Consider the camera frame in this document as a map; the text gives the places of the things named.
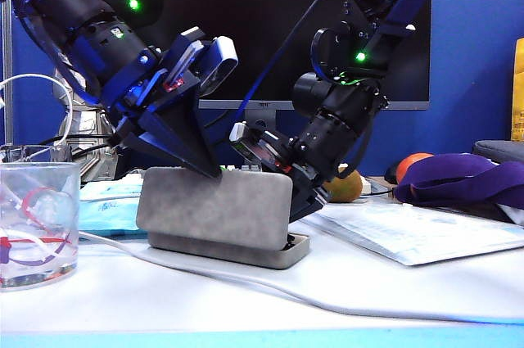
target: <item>purple cloth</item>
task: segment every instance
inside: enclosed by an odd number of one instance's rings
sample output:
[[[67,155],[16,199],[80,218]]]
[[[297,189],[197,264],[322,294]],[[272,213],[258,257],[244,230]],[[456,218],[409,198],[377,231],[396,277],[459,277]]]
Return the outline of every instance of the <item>purple cloth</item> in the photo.
[[[473,154],[428,157],[408,168],[395,196],[416,206],[491,202],[524,209],[524,163],[496,165]]]

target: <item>computer monitor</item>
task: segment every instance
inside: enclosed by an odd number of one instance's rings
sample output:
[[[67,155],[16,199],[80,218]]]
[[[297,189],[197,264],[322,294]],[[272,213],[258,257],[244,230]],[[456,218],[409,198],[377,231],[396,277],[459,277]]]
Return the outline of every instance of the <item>computer monitor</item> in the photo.
[[[167,48],[175,36],[198,25],[209,37],[226,35],[237,49],[239,65],[200,108],[236,109],[277,51],[293,25],[313,0],[165,0],[160,20],[138,32],[158,47]],[[345,0],[322,0],[304,23],[282,59],[271,70],[247,109],[290,110],[295,82],[312,70],[309,46],[318,29],[343,19]],[[430,5],[414,24],[418,32],[399,46],[384,90],[390,109],[421,110],[429,104]]]

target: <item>gray case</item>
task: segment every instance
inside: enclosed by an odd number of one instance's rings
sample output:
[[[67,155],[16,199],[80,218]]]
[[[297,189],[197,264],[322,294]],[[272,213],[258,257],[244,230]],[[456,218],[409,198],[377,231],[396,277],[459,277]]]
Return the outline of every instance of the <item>gray case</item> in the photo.
[[[291,191],[282,174],[226,170],[210,179],[183,168],[150,168],[137,226],[152,246],[285,269],[309,251],[301,235],[287,245]]]

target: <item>white desk surface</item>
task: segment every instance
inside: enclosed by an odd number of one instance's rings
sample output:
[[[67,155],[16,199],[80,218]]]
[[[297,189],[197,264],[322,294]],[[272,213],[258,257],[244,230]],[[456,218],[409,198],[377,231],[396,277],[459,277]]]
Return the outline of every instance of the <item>white desk surface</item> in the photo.
[[[300,221],[290,230],[310,235],[311,252],[283,271],[147,249],[145,241],[127,243],[180,264],[209,265],[265,278],[348,307],[524,319],[524,249],[407,267]],[[384,346],[380,333],[387,333],[387,338],[399,346],[419,346],[421,341],[424,346],[442,346],[449,339],[467,343],[453,346],[476,348],[495,346],[495,341],[505,347],[524,343],[521,326],[334,314],[252,287],[148,264],[101,244],[81,245],[78,270],[68,278],[1,293],[0,317],[2,348],[70,345],[71,341],[64,338],[73,339],[75,348],[104,346],[102,342],[143,348],[152,341],[156,342],[151,346],[173,346],[174,341],[178,342],[176,346],[185,346],[184,342],[199,346],[196,340],[183,340],[187,336],[200,338],[200,346],[207,346],[202,336],[213,336],[209,346],[235,346],[228,333],[233,333],[238,346],[275,346],[279,341],[285,341],[284,346],[308,346],[305,341],[312,346],[322,341],[330,346],[348,346],[351,339],[367,341],[363,346]],[[372,334],[360,334],[370,330]],[[223,345],[216,332],[225,336]],[[96,336],[103,338],[93,340]]]

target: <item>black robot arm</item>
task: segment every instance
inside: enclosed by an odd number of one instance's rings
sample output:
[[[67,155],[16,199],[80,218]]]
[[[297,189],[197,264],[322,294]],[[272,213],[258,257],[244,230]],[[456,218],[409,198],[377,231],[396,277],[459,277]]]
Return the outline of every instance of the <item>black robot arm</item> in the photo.
[[[148,46],[134,30],[156,21],[162,0],[13,0],[13,5],[75,92],[103,106],[116,128],[115,145],[220,175],[197,103],[237,64],[229,38],[206,40],[193,28],[165,52]],[[71,69],[86,79],[86,89]]]
[[[311,44],[314,72],[294,87],[293,105],[309,118],[300,135],[289,138],[257,124],[235,124],[229,140],[245,158],[291,177],[290,221],[322,208],[329,200],[323,183],[356,168],[374,116],[387,106],[381,84],[395,47],[414,31],[410,22],[425,1],[344,1],[346,19],[317,32]],[[360,137],[357,158],[339,173]]]

